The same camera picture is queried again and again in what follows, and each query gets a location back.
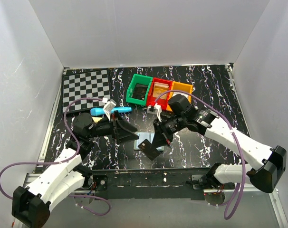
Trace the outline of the red plastic bin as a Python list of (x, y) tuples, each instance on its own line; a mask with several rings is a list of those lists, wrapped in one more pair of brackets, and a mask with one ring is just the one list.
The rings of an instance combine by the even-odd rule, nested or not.
[[(154, 77), (150, 85), (147, 95), (146, 106), (153, 104), (155, 99), (162, 93), (169, 91), (172, 86), (172, 81)], [(158, 105), (161, 106), (163, 111), (166, 111), (169, 93), (164, 94), (158, 99)]]

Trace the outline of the green plastic bin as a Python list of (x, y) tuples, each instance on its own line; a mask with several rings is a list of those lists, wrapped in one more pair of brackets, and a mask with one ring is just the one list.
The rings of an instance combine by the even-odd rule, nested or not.
[(152, 80), (151, 76), (134, 74), (126, 92), (126, 102), (146, 106)]

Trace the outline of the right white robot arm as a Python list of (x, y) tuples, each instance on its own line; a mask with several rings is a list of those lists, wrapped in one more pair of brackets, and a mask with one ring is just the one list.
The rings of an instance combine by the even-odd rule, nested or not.
[(237, 129), (232, 128), (218, 113), (210, 108), (196, 108), (183, 95), (173, 96), (168, 101), (173, 114), (163, 113), (157, 102), (152, 102), (147, 111), (157, 115), (154, 120), (154, 138), (147, 153), (150, 160), (160, 155), (158, 147), (169, 146), (173, 135), (187, 128), (192, 132), (212, 139), (242, 157), (245, 165), (216, 163), (194, 180), (194, 185), (215, 188), (226, 183), (249, 183), (264, 193), (271, 193), (286, 170), (287, 151), (261, 144)]

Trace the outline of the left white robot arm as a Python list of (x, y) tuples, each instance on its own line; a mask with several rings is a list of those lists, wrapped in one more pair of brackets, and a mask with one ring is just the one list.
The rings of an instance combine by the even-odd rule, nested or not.
[(97, 123), (91, 114), (82, 113), (74, 118), (72, 127), (73, 135), (58, 158), (33, 182), (13, 192), (12, 215), (30, 228), (43, 227), (54, 207), (89, 178), (80, 166), (94, 147), (93, 138), (111, 136), (117, 144), (139, 138), (137, 128), (119, 112)]

